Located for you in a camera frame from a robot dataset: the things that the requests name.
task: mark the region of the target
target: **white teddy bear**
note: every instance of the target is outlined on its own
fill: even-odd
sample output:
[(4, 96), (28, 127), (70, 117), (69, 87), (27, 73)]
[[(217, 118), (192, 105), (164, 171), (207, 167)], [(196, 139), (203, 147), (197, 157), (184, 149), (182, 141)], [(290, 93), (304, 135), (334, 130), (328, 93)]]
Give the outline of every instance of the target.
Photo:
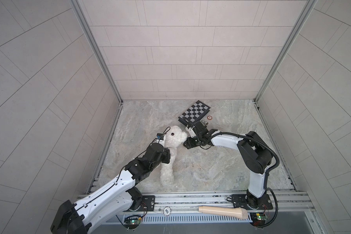
[(186, 139), (187, 133), (183, 132), (180, 127), (170, 127), (165, 139), (165, 148), (170, 150), (170, 163), (161, 165), (160, 181), (163, 186), (169, 186), (174, 182), (173, 163), (177, 156), (177, 147)]

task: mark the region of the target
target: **black and white checkered pattern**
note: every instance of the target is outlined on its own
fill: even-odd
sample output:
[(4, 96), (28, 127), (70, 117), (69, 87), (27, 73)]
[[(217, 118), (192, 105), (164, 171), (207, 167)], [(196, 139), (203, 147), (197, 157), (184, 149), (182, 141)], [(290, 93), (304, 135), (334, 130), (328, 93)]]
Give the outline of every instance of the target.
[(194, 105), (192, 105), (191, 107), (189, 107), (189, 109), (183, 112), (178, 117), (178, 119), (182, 124), (187, 125), (187, 123), (183, 120), (183, 117), (186, 117), (192, 122), (196, 122), (202, 119), (209, 112), (209, 109), (209, 106), (198, 100), (197, 102), (195, 102)]

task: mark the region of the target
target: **white plush toy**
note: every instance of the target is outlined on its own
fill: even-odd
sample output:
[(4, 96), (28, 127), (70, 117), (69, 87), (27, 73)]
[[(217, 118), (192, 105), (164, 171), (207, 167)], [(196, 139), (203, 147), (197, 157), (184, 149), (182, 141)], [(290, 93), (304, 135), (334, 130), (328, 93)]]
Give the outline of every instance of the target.
[(174, 182), (173, 163), (177, 156), (177, 147), (185, 142), (187, 133), (183, 132), (180, 127), (172, 126), (165, 139), (165, 148), (170, 150), (170, 163), (161, 165), (160, 180), (163, 186), (169, 186)]

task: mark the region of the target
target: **plush toy leg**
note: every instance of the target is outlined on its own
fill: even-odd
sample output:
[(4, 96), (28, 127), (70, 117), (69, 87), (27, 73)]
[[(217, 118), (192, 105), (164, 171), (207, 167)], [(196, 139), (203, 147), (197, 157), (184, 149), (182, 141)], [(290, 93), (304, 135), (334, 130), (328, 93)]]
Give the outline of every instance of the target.
[(163, 186), (169, 186), (174, 183), (173, 175), (173, 163), (177, 156), (177, 148), (169, 147), (170, 150), (170, 162), (169, 164), (161, 164), (161, 175), (160, 181)]

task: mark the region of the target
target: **metal corner post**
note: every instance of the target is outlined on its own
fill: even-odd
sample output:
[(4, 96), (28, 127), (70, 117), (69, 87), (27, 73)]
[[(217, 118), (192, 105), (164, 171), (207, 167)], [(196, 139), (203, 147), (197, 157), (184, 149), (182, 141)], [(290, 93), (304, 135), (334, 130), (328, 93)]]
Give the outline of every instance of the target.
[(104, 59), (103, 59), (103, 56), (99, 50), (98, 44), (96, 43), (94, 36), (92, 35), (92, 31), (91, 31), (90, 27), (88, 26), (88, 23), (87, 23), (86, 18), (84, 17), (84, 14), (80, 8), (78, 0), (69, 0), (69, 1), (70, 1), (71, 8), (73, 9), (81, 27), (82, 27), (84, 35), (86, 35), (86, 38), (87, 38), (89, 44), (91, 45), (92, 51), (94, 52), (94, 54), (96, 55), (96, 58), (98, 59), (98, 63), (100, 65), (101, 69), (103, 70), (105, 77), (107, 77), (110, 86), (113, 88), (113, 91), (114, 91), (115, 95), (117, 96), (118, 101), (121, 104), (122, 98), (120, 96), (120, 93), (118, 92), (118, 89), (113, 82), (112, 76), (108, 70), (107, 65), (104, 62)]
[(289, 51), (296, 36), (299, 34), (300, 30), (302, 29), (304, 22), (307, 20), (308, 16), (313, 10), (313, 7), (316, 4), (316, 2), (317, 0), (308, 0), (305, 6), (303, 7), (302, 12), (300, 13), (298, 19), (296, 20), (294, 27), (292, 28), (289, 36), (287, 37), (287, 40), (285, 41), (285, 44), (282, 46), (280, 53), (278, 54), (276, 60), (273, 63), (272, 68), (270, 69), (266, 79), (263, 82), (263, 85), (261, 86), (256, 97), (254, 98), (256, 103), (262, 97), (265, 89), (267, 88), (267, 86), (269, 85), (269, 82), (272, 80), (274, 74), (276, 73), (277, 69), (281, 65), (283, 59), (285, 58), (287, 52)]

